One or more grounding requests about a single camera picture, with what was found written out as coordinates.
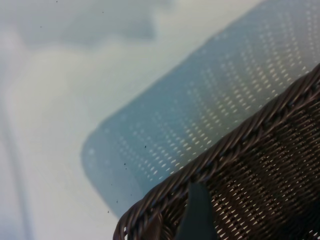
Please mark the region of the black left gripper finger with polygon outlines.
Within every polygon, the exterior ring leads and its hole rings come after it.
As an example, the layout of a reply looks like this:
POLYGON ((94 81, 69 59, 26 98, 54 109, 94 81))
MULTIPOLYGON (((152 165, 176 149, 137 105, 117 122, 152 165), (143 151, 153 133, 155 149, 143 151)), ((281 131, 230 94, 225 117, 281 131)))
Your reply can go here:
POLYGON ((216 240, 210 192, 201 183, 191 183, 183 219, 176 235, 178 240, 216 240))

